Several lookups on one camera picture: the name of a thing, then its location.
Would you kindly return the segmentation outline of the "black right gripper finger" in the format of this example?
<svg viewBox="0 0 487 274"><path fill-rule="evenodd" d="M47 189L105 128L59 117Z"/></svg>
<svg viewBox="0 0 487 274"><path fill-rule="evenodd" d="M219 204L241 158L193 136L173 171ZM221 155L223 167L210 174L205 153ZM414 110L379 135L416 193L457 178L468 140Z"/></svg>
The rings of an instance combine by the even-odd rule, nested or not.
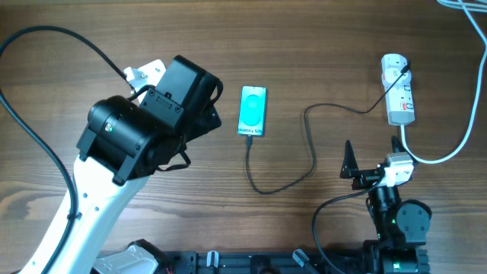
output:
<svg viewBox="0 0 487 274"><path fill-rule="evenodd" d="M407 150L404 148L402 142L398 139L398 137L396 135L393 135L391 137L391 146L393 149L393 153L407 152Z"/></svg>
<svg viewBox="0 0 487 274"><path fill-rule="evenodd" d="M358 164L353 152L352 143L347 140L345 142L344 159L342 163L342 169L340 171L340 177L342 179L351 179L357 177L359 174Z"/></svg>

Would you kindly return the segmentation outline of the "blue screen smartphone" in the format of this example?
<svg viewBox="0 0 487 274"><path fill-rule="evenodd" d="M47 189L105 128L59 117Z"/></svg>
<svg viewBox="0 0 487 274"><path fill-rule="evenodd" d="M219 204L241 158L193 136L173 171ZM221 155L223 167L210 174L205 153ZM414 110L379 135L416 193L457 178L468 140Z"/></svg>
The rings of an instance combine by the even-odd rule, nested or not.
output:
<svg viewBox="0 0 487 274"><path fill-rule="evenodd" d="M264 136L266 94L265 87L242 87L237 134Z"/></svg>

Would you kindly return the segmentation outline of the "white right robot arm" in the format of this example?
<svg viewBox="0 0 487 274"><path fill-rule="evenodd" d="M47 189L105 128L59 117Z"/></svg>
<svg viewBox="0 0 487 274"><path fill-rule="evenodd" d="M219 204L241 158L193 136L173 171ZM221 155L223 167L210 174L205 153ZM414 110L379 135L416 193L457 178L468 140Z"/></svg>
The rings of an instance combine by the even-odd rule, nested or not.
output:
<svg viewBox="0 0 487 274"><path fill-rule="evenodd" d="M340 177L352 180L352 189L366 194L366 207L377 238L361 249L363 273L429 273L426 244L432 211L417 199L403 200L399 187L412 180L417 163L392 137L393 151L375 168L358 167L350 141L345 142Z"/></svg>

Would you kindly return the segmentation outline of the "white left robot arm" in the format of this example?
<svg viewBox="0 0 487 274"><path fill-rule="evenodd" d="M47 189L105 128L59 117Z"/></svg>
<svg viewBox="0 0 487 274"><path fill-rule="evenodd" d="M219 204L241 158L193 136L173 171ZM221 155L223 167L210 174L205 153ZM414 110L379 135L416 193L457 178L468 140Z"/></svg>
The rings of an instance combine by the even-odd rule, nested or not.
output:
<svg viewBox="0 0 487 274"><path fill-rule="evenodd" d="M186 145L221 125L219 78L182 56L126 68L127 98L98 101L77 143L72 179L25 273L88 273L117 219L158 171Z"/></svg>

